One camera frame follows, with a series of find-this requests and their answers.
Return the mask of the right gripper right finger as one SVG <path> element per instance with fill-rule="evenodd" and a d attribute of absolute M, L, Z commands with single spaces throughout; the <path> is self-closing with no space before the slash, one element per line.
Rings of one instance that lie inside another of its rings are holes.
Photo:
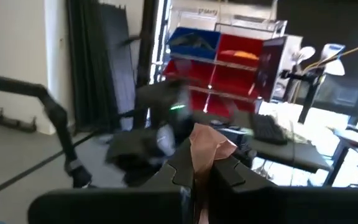
<path fill-rule="evenodd" d="M 235 157 L 214 162 L 211 224 L 358 224 L 358 188 L 284 187 Z"/>

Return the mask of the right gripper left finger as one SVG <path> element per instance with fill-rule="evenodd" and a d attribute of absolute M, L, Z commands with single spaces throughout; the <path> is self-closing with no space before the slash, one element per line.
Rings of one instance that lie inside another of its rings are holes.
<path fill-rule="evenodd" d="M 59 189 L 29 206 L 29 224 L 194 224 L 190 141 L 139 187 Z"/>

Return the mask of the brown paper scrap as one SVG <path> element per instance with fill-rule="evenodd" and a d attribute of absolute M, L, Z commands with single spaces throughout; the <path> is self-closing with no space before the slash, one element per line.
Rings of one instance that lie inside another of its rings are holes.
<path fill-rule="evenodd" d="M 196 187 L 196 224 L 209 224 L 207 184 L 214 161 L 228 158 L 237 146 L 211 126 L 196 123 L 189 137 Z"/>

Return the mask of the black keyboard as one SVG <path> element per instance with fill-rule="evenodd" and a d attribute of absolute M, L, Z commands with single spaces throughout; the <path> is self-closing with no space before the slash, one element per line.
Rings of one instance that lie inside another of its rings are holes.
<path fill-rule="evenodd" d="M 251 114 L 249 117 L 254 139 L 274 145 L 286 145 L 288 140 L 272 116 Z"/>

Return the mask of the dark desk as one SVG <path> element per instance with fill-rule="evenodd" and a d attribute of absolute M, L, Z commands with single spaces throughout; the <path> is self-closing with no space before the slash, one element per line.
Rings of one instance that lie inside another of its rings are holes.
<path fill-rule="evenodd" d="M 328 176 L 324 181 L 324 186 L 332 186 L 349 149 L 358 149 L 358 132 L 351 129 L 332 129 L 332 132 L 339 138 L 339 144 L 332 156 L 333 169 L 329 171 Z"/>

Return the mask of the red storage bin rack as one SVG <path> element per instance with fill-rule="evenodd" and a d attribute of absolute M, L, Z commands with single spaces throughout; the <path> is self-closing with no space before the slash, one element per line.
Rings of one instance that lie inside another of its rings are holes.
<path fill-rule="evenodd" d="M 273 98 L 287 37 L 268 40 L 177 27 L 168 40 L 167 79 L 186 78 L 190 109 L 230 117 Z"/>

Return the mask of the dark computer monitor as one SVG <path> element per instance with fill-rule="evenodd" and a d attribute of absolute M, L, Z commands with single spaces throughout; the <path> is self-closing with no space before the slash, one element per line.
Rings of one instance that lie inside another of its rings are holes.
<path fill-rule="evenodd" d="M 358 115 L 358 78 L 326 75 L 313 107 L 350 116 Z"/>

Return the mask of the black wall bracket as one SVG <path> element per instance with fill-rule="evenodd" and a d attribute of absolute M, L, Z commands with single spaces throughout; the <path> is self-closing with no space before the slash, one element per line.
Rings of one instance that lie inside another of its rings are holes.
<path fill-rule="evenodd" d="M 24 133 L 34 133 L 37 131 L 37 118 L 33 117 L 30 123 L 18 119 L 8 118 L 4 115 L 3 108 L 0 108 L 0 126 L 4 126 L 9 129 L 15 129 Z"/>

